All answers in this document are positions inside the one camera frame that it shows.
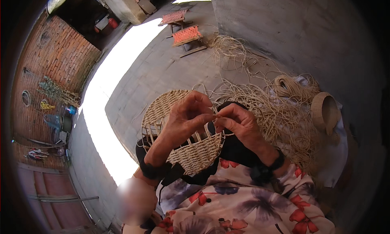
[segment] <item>concrete pillar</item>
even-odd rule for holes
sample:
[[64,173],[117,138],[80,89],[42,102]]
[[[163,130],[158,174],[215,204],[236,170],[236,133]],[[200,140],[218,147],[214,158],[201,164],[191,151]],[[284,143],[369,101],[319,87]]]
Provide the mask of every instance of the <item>concrete pillar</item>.
[[135,0],[104,0],[114,14],[124,23],[141,24],[146,15]]

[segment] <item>floral blouse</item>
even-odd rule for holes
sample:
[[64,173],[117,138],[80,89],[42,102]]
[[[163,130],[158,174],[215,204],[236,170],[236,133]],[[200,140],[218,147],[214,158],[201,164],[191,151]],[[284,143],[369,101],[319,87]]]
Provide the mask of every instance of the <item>floral blouse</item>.
[[124,234],[305,234],[334,233],[313,197],[314,184],[299,166],[291,164],[277,179],[281,194],[271,184],[257,186],[250,168],[220,159],[217,172],[205,186],[178,179],[161,191],[162,219],[154,212],[141,226],[127,226]]

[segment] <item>red brick wall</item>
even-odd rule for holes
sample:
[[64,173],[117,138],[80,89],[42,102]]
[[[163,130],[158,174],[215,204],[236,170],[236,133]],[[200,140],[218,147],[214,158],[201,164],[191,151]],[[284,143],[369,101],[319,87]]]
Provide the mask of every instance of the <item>red brick wall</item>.
[[[71,92],[79,93],[91,68],[100,57],[101,51],[90,44],[78,32],[57,16],[48,17],[44,11],[30,33],[19,59],[12,91],[12,125],[14,139],[26,146],[36,146],[25,138],[54,143],[52,128],[43,121],[40,109],[42,99],[47,99],[56,108],[45,114],[64,115],[65,106],[37,92],[43,76],[49,76]],[[26,67],[31,73],[24,73]],[[22,91],[28,90],[32,103],[26,107],[22,102]],[[49,156],[42,163],[25,158],[29,148],[15,145],[18,161],[49,168],[64,168],[63,161]]]

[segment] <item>blue container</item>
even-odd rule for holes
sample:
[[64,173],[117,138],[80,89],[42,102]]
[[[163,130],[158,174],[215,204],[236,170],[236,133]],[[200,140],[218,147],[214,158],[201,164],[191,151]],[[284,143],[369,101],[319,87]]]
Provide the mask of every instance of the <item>blue container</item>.
[[71,115],[76,114],[76,108],[72,105],[69,105],[69,107],[65,107],[65,110],[69,111]]

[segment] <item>metal gate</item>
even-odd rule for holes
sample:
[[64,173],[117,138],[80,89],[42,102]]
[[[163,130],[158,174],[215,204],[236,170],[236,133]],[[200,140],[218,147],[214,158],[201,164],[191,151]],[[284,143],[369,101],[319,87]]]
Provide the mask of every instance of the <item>metal gate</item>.
[[101,233],[90,218],[66,171],[18,163],[18,174],[28,201],[51,233]]

